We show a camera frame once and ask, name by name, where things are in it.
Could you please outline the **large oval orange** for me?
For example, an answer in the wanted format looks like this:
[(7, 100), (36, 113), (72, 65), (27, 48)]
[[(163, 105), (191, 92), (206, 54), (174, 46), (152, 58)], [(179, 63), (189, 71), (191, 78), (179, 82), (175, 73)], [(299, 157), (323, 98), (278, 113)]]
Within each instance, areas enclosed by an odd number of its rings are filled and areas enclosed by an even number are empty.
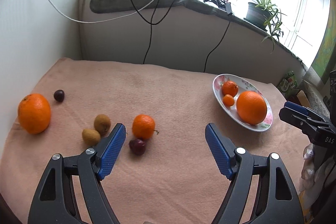
[(242, 92), (236, 100), (239, 117), (250, 125), (260, 124), (266, 117), (267, 106), (264, 98), (253, 91)]

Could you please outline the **brown longan fruit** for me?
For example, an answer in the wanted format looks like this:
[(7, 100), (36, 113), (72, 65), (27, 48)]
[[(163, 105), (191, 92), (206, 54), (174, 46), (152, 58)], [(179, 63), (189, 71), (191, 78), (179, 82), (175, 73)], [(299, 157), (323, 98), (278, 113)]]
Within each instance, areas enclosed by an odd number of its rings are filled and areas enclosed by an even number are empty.
[(94, 146), (101, 140), (101, 135), (94, 129), (85, 128), (82, 131), (82, 139), (88, 146)]
[(108, 133), (110, 127), (111, 127), (111, 121), (110, 118), (105, 114), (99, 114), (94, 119), (93, 123), (94, 129), (100, 134), (105, 135)]

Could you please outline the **tiny kumquat orange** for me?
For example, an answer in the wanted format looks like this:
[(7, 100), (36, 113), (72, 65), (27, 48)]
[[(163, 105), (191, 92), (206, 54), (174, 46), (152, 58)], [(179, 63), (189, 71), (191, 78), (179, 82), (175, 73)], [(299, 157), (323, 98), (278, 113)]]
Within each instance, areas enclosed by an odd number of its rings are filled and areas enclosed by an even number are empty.
[(223, 104), (227, 107), (234, 106), (234, 104), (235, 104), (235, 99), (230, 94), (224, 95), (222, 101), (223, 101)]

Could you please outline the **small mandarin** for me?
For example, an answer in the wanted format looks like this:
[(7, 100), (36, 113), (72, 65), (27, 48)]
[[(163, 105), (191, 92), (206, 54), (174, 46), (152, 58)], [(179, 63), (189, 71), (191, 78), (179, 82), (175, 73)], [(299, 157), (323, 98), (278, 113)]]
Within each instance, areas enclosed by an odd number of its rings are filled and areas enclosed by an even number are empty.
[(239, 91), (239, 87), (237, 85), (237, 83), (233, 82), (233, 81), (226, 81), (223, 85), (222, 85), (222, 93), (223, 95), (230, 95), (232, 97), (235, 97), (238, 94)]
[(154, 133), (159, 134), (154, 119), (145, 114), (139, 114), (134, 118), (131, 130), (137, 139), (142, 140), (149, 140)]

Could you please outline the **round orange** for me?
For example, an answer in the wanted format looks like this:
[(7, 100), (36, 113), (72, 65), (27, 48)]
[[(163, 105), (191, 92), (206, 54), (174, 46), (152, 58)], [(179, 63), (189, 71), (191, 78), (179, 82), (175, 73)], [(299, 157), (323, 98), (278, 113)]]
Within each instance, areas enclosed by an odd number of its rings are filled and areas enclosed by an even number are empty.
[(51, 121), (51, 107), (48, 100), (39, 93), (25, 96), (18, 105), (18, 121), (29, 134), (42, 133)]

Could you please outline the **dark plum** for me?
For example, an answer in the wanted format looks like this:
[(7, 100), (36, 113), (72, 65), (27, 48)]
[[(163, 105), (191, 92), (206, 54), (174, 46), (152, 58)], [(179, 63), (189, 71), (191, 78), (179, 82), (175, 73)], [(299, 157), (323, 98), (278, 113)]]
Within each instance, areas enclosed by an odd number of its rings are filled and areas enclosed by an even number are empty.
[(64, 101), (64, 98), (65, 98), (65, 92), (63, 90), (59, 89), (54, 92), (54, 99), (57, 102), (62, 103)]
[(142, 139), (133, 139), (129, 142), (129, 148), (133, 154), (141, 156), (146, 151), (146, 143)]

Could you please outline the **small mandarin front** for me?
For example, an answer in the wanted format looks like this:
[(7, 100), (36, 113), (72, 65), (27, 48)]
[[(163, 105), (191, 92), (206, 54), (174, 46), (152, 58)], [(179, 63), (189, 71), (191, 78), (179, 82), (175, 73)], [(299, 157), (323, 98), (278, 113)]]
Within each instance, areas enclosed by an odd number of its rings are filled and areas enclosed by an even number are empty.
[(154, 133), (159, 134), (154, 119), (145, 114), (139, 114), (134, 118), (131, 130), (137, 139), (142, 140), (149, 140)]

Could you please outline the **cardboard box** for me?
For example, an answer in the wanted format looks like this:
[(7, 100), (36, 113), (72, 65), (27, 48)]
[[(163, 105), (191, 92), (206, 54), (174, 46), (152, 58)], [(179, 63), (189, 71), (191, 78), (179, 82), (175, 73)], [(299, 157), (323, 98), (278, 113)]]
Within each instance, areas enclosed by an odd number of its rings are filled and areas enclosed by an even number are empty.
[(295, 98), (299, 102), (301, 106), (311, 108), (310, 102), (303, 90), (300, 90), (296, 95)]

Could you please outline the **white lace cloth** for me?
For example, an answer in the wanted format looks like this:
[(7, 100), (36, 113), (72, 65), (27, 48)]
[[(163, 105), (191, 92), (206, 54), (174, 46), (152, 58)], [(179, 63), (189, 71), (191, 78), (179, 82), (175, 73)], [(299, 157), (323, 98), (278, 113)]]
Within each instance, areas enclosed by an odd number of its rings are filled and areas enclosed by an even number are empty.
[(319, 93), (319, 91), (305, 80), (302, 82), (302, 89), (304, 90), (310, 103), (310, 108), (318, 114), (329, 118), (330, 112), (327, 109), (327, 106), (324, 104), (322, 95)]

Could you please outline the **green patterned bag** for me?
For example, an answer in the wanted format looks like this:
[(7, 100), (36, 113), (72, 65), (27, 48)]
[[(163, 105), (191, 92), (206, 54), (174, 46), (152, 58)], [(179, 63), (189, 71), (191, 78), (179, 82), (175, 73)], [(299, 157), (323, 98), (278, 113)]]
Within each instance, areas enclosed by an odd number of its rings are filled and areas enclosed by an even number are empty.
[(298, 83), (294, 71), (288, 71), (277, 86), (278, 90), (287, 96), (298, 88)]

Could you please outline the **floral white plate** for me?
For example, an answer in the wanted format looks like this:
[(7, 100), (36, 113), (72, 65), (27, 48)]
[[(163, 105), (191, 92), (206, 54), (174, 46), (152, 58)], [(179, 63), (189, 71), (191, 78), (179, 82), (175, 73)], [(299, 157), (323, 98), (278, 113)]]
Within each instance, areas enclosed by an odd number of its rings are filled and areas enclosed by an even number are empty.
[(250, 81), (231, 74), (217, 75), (213, 80), (213, 93), (229, 117), (244, 128), (255, 132), (270, 129), (271, 106)]

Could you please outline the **potted spider plant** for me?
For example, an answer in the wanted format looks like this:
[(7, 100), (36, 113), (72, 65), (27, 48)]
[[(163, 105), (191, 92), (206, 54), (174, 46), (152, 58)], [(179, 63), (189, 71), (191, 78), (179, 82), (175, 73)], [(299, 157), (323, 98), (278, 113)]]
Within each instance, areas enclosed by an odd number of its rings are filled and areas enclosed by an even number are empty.
[(274, 50), (275, 44), (279, 44), (280, 39), (284, 36), (284, 31), (281, 28), (282, 16), (285, 14), (272, 1), (254, 0), (254, 2), (248, 2), (248, 10), (244, 20), (265, 31), (267, 34), (261, 42), (270, 39), (273, 43), (272, 50)]

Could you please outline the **pink towel table cover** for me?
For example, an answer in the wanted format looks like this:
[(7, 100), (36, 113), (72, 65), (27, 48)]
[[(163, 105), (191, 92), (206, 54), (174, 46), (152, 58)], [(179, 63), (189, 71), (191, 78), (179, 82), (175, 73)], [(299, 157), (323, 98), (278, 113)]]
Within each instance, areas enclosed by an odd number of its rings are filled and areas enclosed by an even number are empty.
[[(229, 181), (221, 175), (205, 140), (214, 123), (237, 146), (250, 153), (278, 153), (294, 183), (308, 139), (280, 121), (284, 97), (272, 84), (255, 83), (271, 105), (273, 122), (266, 132), (243, 128), (218, 104), (214, 76), (155, 65), (60, 59), (40, 79), (34, 92), (51, 105), (51, 123), (38, 135), (15, 122), (1, 159), (1, 194), (21, 222), (26, 222), (38, 182), (52, 155), (80, 154), (81, 133), (99, 114), (122, 123), (131, 139), (139, 114), (155, 120), (159, 134), (135, 156), (124, 145), (112, 173), (102, 185), (121, 223), (211, 223)], [(54, 99), (63, 90), (62, 103)]]

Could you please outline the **black device on sill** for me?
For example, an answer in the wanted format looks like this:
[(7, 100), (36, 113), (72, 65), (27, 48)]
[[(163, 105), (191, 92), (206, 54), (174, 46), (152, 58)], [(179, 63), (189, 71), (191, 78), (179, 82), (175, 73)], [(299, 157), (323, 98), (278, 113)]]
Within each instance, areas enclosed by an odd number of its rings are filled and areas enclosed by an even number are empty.
[(228, 15), (233, 15), (231, 3), (228, 0), (203, 0), (204, 3), (211, 2)]

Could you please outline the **grey windowsill cloth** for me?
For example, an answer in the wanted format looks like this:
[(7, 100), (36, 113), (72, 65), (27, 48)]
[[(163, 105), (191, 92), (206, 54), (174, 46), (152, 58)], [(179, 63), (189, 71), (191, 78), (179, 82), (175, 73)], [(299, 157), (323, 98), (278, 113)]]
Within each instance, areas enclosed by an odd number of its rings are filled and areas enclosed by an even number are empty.
[(83, 59), (275, 82), (306, 66), (265, 32), (198, 0), (84, 0)]

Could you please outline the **green wall map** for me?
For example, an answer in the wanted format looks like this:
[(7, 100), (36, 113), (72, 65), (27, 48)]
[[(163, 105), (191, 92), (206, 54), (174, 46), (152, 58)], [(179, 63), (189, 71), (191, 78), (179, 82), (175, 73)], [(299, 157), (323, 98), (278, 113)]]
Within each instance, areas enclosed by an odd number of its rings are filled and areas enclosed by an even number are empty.
[(330, 72), (335, 66), (335, 0), (330, 0), (329, 17), (322, 43), (311, 67), (326, 84)]

